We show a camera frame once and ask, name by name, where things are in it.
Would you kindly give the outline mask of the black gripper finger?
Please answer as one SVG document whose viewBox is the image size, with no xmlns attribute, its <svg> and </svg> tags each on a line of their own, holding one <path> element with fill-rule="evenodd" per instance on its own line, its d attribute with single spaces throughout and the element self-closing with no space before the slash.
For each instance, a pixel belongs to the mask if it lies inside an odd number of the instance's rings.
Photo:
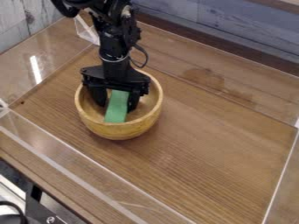
<svg viewBox="0 0 299 224">
<path fill-rule="evenodd" d="M 133 90 L 129 93 L 128 100 L 126 100 L 126 112 L 130 112 L 136 109 L 138 100 L 140 100 L 140 91 Z"/>
<path fill-rule="evenodd" d="M 108 91 L 104 87 L 92 87 L 89 89 L 89 93 L 92 96 L 92 99 L 94 101 L 94 103 L 100 106 L 104 107 L 106 104 L 106 100 L 108 100 Z"/>
</svg>

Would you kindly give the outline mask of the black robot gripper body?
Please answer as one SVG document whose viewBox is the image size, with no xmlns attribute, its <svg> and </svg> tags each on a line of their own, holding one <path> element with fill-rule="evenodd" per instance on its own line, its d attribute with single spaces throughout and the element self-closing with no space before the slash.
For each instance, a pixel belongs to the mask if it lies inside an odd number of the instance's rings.
<svg viewBox="0 0 299 224">
<path fill-rule="evenodd" d="M 150 78 L 138 72 L 129 62 L 129 57 L 100 57 L 101 64 L 80 69 L 82 85 L 94 96 L 104 96 L 108 89 L 137 92 L 144 96 L 149 92 Z"/>
</svg>

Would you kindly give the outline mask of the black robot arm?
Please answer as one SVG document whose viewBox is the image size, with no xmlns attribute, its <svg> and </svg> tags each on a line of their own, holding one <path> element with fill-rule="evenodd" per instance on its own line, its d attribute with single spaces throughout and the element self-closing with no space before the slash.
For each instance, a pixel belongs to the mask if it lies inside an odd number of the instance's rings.
<svg viewBox="0 0 299 224">
<path fill-rule="evenodd" d="M 60 14 L 74 18 L 86 11 L 98 39 L 101 64 L 80 69 L 82 85 L 93 101 L 101 107 L 108 100 L 108 89 L 128 92 L 126 112 L 136 109 L 140 97 L 149 92 L 150 78 L 138 72 L 132 64 L 129 52 L 137 49 L 148 56 L 137 44 L 141 29 L 136 23 L 136 9 L 130 0 L 50 0 Z"/>
</svg>

